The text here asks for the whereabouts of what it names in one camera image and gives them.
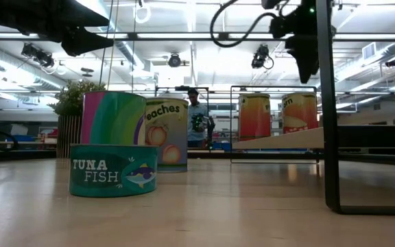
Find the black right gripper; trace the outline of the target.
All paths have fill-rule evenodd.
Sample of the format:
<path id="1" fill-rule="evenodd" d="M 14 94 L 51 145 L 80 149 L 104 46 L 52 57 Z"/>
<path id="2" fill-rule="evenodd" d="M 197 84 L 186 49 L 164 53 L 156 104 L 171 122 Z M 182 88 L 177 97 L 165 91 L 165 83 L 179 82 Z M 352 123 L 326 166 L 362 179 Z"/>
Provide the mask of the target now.
<path id="1" fill-rule="evenodd" d="M 278 16 L 271 20 L 270 33 L 274 38 L 295 34 L 285 41 L 285 49 L 296 60 L 300 82 L 306 84 L 318 72 L 318 39 L 298 34 L 317 34 L 316 0 L 301 0 L 294 11 L 284 15 L 283 9 L 290 1 L 284 0 Z"/>

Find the teal tuna fish can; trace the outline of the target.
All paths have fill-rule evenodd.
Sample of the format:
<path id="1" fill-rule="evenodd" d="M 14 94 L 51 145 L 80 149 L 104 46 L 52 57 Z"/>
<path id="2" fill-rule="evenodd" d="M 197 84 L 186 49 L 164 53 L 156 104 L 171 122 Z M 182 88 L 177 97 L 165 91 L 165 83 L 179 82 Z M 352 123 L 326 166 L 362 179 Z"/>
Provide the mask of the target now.
<path id="1" fill-rule="evenodd" d="M 157 148 L 147 145 L 71 146 L 69 192 L 89 198 L 135 196 L 157 187 Z"/>

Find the black round ceiling fixture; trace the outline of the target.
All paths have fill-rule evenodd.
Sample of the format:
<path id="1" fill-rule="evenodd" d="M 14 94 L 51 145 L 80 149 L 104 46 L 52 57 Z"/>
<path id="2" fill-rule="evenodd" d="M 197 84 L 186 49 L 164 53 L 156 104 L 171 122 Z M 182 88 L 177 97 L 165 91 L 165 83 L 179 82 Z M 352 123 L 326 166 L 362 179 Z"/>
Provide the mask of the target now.
<path id="1" fill-rule="evenodd" d="M 172 68 L 179 67 L 182 64 L 179 54 L 172 54 L 167 64 Z"/>

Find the tall orange red can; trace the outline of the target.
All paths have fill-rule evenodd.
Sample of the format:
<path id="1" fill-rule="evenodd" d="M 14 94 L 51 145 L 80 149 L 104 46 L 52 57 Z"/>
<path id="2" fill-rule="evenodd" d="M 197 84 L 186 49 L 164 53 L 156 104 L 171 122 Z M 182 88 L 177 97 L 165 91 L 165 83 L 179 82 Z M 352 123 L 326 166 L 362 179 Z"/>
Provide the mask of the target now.
<path id="1" fill-rule="evenodd" d="M 239 141 L 271 135 L 270 96 L 264 93 L 240 95 L 238 115 Z"/>

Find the tall peaches can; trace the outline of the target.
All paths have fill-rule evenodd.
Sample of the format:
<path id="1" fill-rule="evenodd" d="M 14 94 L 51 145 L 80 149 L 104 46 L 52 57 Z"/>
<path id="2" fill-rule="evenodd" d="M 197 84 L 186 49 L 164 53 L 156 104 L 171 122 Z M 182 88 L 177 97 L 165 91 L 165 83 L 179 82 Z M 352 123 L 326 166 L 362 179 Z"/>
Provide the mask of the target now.
<path id="1" fill-rule="evenodd" d="M 186 172 L 188 101 L 150 97 L 145 116 L 145 142 L 158 148 L 158 171 Z"/>

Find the potted plant in ribbed pot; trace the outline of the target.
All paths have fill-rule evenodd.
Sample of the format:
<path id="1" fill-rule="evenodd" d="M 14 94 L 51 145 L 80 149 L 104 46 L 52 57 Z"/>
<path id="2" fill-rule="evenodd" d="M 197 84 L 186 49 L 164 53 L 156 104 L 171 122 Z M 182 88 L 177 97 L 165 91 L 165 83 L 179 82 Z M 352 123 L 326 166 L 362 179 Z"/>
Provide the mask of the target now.
<path id="1" fill-rule="evenodd" d="M 55 94 L 57 102 L 48 104 L 58 116 L 57 158 L 69 158 L 71 144 L 80 142 L 84 94 L 104 91 L 105 86 L 94 82 L 69 82 Z"/>

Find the tall yellow corn can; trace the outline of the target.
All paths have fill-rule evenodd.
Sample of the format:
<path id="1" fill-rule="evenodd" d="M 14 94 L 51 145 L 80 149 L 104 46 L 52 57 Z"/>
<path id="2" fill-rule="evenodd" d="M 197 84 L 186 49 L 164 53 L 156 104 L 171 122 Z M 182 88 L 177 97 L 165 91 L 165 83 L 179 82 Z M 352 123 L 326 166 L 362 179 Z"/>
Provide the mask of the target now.
<path id="1" fill-rule="evenodd" d="M 284 134 L 318 127 L 315 93 L 290 93 L 282 98 L 282 105 Z"/>

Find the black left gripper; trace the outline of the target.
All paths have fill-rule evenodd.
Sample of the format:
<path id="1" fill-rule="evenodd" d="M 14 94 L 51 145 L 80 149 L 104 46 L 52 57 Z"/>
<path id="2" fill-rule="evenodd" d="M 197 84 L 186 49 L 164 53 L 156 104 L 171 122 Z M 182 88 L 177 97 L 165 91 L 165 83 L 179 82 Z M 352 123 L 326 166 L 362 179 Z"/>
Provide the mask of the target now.
<path id="1" fill-rule="evenodd" d="M 85 27 L 107 26 L 109 20 L 78 0 L 14 0 L 14 28 L 56 39 L 70 56 L 111 47 L 114 40 L 88 32 Z"/>

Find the tall rainbow striped can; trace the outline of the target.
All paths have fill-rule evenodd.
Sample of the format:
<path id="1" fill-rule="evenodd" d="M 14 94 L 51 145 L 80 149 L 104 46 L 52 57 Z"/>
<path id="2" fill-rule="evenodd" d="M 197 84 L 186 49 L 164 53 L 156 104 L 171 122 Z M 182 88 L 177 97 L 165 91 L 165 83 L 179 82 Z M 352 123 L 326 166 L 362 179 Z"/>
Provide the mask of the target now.
<path id="1" fill-rule="evenodd" d="M 144 145 L 146 103 L 146 97 L 133 93 L 85 93 L 80 143 Z"/>

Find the person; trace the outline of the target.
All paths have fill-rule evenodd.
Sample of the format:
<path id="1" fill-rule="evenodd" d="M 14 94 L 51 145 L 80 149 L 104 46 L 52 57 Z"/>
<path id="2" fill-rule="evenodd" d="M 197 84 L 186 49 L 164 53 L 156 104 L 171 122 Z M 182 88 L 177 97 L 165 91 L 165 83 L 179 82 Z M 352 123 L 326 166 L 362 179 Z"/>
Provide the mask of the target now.
<path id="1" fill-rule="evenodd" d="M 195 88 L 188 90 L 190 104 L 187 116 L 187 146 L 189 148 L 203 148 L 206 137 L 206 128 L 203 123 L 197 124 L 197 119 L 208 115 L 208 109 L 198 101 L 199 92 Z"/>

